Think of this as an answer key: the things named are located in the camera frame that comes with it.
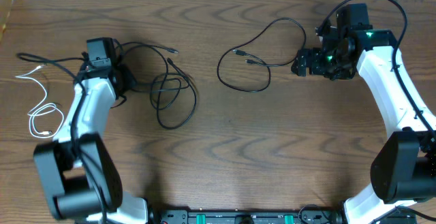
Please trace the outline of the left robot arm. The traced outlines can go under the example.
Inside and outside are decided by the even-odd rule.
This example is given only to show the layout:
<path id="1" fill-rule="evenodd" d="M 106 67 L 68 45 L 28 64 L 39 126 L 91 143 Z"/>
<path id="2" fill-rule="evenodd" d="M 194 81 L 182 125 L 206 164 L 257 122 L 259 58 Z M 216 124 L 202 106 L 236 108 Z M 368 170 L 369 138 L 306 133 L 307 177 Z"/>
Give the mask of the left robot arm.
<path id="1" fill-rule="evenodd" d="M 33 160 L 51 215 L 77 223 L 148 223 L 147 203 L 124 192 L 102 141 L 108 113 L 136 80 L 119 61 L 119 42 L 87 40 L 85 63 L 74 78 L 74 100 L 52 141 Z"/>

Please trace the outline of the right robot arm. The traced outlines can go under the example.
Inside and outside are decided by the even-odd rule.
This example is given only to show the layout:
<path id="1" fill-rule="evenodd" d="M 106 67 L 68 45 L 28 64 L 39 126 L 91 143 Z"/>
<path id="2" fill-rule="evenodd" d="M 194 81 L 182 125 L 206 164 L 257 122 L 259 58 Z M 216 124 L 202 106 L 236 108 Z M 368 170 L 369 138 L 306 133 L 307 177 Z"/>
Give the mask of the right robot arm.
<path id="1" fill-rule="evenodd" d="M 392 31 L 375 30 L 363 3 L 333 12 L 336 25 L 325 20 L 317 30 L 322 47 L 300 49 L 291 70 L 330 80 L 359 75 L 369 87 L 387 141 L 371 164 L 370 184 L 345 200 L 334 220 L 376 223 L 435 197 L 435 115 L 408 76 Z"/>

